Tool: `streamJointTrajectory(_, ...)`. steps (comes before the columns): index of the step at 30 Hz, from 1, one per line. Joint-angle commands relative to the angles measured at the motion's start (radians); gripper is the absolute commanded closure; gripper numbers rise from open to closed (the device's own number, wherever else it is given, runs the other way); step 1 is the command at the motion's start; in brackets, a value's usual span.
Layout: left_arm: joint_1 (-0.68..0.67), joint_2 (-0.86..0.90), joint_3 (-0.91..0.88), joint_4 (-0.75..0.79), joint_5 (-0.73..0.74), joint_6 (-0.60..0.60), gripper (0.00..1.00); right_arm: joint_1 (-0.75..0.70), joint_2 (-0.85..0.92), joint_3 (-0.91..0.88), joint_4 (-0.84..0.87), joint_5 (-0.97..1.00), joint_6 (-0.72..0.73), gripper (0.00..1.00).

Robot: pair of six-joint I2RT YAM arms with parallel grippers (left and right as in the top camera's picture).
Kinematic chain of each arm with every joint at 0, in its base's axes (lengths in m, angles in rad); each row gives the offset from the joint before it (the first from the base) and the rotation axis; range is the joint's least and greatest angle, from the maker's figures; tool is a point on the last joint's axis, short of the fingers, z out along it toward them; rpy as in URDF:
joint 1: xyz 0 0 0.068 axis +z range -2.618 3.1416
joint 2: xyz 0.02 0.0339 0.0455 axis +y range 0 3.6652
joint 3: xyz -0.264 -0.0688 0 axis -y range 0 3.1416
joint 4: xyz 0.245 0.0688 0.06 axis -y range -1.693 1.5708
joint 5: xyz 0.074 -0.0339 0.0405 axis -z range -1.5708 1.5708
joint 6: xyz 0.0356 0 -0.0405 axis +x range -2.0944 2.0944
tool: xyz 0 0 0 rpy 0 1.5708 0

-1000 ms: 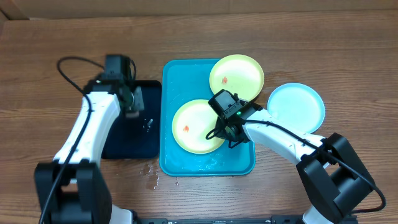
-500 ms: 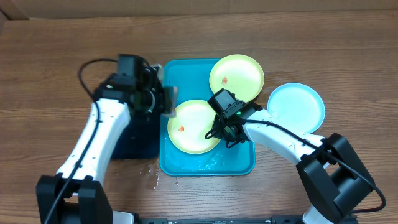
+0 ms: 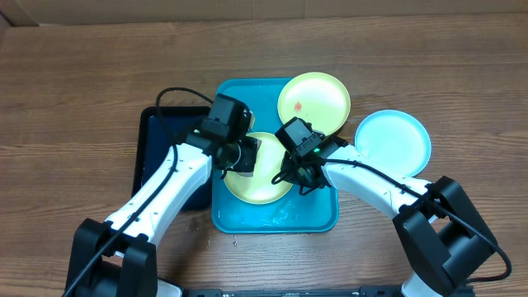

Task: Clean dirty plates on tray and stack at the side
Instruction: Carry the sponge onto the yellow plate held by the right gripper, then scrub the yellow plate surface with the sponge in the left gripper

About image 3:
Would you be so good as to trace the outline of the light blue plate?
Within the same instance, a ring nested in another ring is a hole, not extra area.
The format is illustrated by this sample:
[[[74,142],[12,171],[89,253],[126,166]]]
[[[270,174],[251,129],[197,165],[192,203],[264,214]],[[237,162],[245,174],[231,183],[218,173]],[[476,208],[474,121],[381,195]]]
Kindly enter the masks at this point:
[[[426,168],[432,151],[424,125],[397,110],[368,115],[356,130],[354,145],[368,159],[408,177],[415,177]]]

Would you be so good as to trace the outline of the yellow-green plate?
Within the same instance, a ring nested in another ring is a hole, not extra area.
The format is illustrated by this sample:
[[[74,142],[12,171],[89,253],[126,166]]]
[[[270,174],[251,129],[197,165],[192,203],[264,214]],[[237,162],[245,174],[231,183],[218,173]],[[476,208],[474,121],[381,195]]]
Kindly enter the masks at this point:
[[[350,115],[351,97],[344,84],[327,73],[303,73],[281,90],[278,103],[280,121],[298,117],[314,130],[330,135],[338,132]]]
[[[228,172],[224,183],[233,195],[250,204],[264,205],[279,200],[292,187],[287,181],[271,183],[281,170],[285,148],[275,135],[267,132],[252,132],[248,136],[261,141],[252,176]]]

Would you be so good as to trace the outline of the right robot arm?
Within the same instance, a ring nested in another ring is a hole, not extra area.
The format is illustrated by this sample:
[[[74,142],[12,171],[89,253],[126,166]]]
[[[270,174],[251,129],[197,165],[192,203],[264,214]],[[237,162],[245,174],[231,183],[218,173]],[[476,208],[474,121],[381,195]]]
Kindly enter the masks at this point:
[[[336,136],[280,138],[286,152],[277,180],[303,193],[334,187],[372,205],[392,220],[412,275],[402,296],[452,296],[475,281],[497,240],[462,186],[449,177],[429,182],[405,177],[361,156]]]

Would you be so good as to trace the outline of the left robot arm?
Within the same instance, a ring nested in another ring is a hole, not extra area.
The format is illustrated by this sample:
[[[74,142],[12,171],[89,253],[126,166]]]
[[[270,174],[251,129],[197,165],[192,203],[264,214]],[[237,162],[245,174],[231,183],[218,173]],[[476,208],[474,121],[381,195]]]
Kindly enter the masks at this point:
[[[86,219],[74,235],[67,296],[181,296],[158,277],[157,248],[182,206],[216,169],[250,173],[257,140],[250,124],[205,120],[173,134],[156,172],[121,208],[99,223]]]

